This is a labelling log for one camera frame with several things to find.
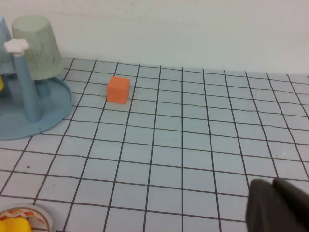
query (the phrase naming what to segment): upside-down cup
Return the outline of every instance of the upside-down cup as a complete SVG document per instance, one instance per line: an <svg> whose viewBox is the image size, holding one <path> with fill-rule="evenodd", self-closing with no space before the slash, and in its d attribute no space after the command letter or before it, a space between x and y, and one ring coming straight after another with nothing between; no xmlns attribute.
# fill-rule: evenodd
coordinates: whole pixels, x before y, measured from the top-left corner
<svg viewBox="0 0 309 232"><path fill-rule="evenodd" d="M12 33L13 38L26 39L29 43L25 55L31 79L40 97L49 95L48 83L44 80L58 76L63 70L50 21L39 15L23 16L12 23Z"/></svg>

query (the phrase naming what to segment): light blue plastic stand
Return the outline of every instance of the light blue plastic stand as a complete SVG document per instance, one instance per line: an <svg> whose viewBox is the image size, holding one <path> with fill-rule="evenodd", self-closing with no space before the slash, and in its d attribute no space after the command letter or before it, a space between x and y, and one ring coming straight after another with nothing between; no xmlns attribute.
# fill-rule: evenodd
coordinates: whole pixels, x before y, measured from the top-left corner
<svg viewBox="0 0 309 232"><path fill-rule="evenodd" d="M11 96L0 98L0 140L14 140L40 134L58 124L70 111L73 94L57 77L46 79L50 96L39 97L41 120L29 122L24 110L23 94L17 78L9 79Z"/></svg>
<svg viewBox="0 0 309 232"><path fill-rule="evenodd" d="M0 15L0 75L4 82L4 88L0 92L0 97L8 96L11 91L8 86L8 74L15 72L13 56L4 49L4 42L11 39L11 34L2 15Z"/></svg>
<svg viewBox="0 0 309 232"><path fill-rule="evenodd" d="M35 87L39 97L49 97L50 88L48 85L48 80L37 80L35 81Z"/></svg>
<svg viewBox="0 0 309 232"><path fill-rule="evenodd" d="M52 128L73 103L73 94L62 80L52 77L32 81L25 55L13 57L4 49L4 42L10 38L0 15L0 73L5 74L0 96L0 140L22 139ZM13 74L15 66L18 78Z"/></svg>

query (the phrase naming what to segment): blue vertical post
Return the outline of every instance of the blue vertical post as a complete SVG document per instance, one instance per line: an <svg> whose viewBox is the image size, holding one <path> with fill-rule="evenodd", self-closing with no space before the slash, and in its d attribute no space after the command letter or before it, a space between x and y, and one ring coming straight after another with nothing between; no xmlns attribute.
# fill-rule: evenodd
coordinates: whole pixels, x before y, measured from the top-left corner
<svg viewBox="0 0 309 232"><path fill-rule="evenodd" d="M24 108L29 122L37 122L42 118L38 95L30 77L26 56L15 56L14 61L17 69L18 81L24 100Z"/></svg>
<svg viewBox="0 0 309 232"><path fill-rule="evenodd" d="M50 88L48 84L48 80L36 80L35 87L37 89L37 93L39 97L48 97L50 96Z"/></svg>
<svg viewBox="0 0 309 232"><path fill-rule="evenodd" d="M9 85L8 85L8 74L15 72L15 65L13 56L11 53L8 53L3 44L11 39L11 34L6 25L4 17L0 15L0 75L4 83L4 88L0 92L0 96L9 96L11 94Z"/></svg>

